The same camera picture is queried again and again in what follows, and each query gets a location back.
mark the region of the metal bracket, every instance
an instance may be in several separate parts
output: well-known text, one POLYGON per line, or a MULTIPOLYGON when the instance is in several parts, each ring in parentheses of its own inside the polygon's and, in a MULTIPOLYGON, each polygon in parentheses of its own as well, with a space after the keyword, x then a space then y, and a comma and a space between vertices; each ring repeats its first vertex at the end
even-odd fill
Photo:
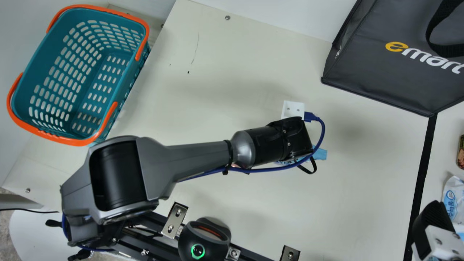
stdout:
POLYGON ((227 252, 226 260, 227 261, 238 261, 238 258, 240 257, 240 250, 229 247, 229 252, 227 252))
POLYGON ((282 250, 282 256, 280 256, 280 261, 298 261, 300 258, 300 251, 284 246, 282 250))
POLYGON ((187 206, 174 202, 174 205, 168 215, 168 221, 166 221, 161 234, 169 237, 170 239, 174 239, 182 222, 184 221, 187 210, 187 206))

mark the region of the emart logo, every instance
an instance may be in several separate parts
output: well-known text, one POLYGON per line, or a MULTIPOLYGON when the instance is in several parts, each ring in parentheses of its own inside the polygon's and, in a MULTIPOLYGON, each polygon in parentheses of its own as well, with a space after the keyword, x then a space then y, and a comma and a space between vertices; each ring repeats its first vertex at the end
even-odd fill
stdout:
POLYGON ((431 66, 441 67, 443 70, 450 68, 451 71, 455 74, 460 74, 461 72, 459 70, 464 68, 464 65, 461 63, 453 62, 440 56, 432 56, 430 53, 421 51, 416 48, 409 48, 408 45, 401 42, 387 43, 385 48, 391 52, 401 52, 402 55, 407 57, 409 56, 409 58, 414 60, 421 56, 419 61, 426 62, 431 66))

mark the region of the black handle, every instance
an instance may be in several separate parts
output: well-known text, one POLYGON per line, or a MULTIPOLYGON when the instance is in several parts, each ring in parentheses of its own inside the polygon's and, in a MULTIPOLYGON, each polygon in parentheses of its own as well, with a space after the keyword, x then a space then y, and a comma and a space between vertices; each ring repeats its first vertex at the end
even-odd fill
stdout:
POLYGON ((425 33, 427 43, 429 44, 430 48, 441 57, 452 58, 464 56, 464 43, 445 46, 430 42, 430 36, 432 35, 435 27, 437 27, 443 20, 450 16, 450 14, 463 2, 464 0, 443 0, 438 7, 438 10, 430 20, 429 26, 427 27, 427 31, 425 33))

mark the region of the black cable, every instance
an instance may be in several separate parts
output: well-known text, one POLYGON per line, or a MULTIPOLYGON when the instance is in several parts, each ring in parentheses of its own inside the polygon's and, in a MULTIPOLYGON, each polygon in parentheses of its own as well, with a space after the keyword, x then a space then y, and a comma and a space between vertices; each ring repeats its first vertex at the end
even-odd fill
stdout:
POLYGON ((0 209, 0 211, 9 211, 9 210, 22 210, 22 211, 28 211, 32 213, 39 213, 39 214, 59 213, 58 211, 35 211, 35 210, 29 210, 29 209, 0 209))

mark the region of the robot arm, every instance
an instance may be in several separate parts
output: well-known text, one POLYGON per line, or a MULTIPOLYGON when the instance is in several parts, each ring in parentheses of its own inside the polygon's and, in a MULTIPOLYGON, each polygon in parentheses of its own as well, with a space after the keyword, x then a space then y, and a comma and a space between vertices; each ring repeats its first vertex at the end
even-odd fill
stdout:
POLYGON ((124 136, 89 149, 84 165, 61 187, 69 245, 108 246, 112 224, 153 211, 174 186, 232 163, 243 169, 313 152, 304 121, 291 117, 242 130, 226 141, 164 146, 124 136))

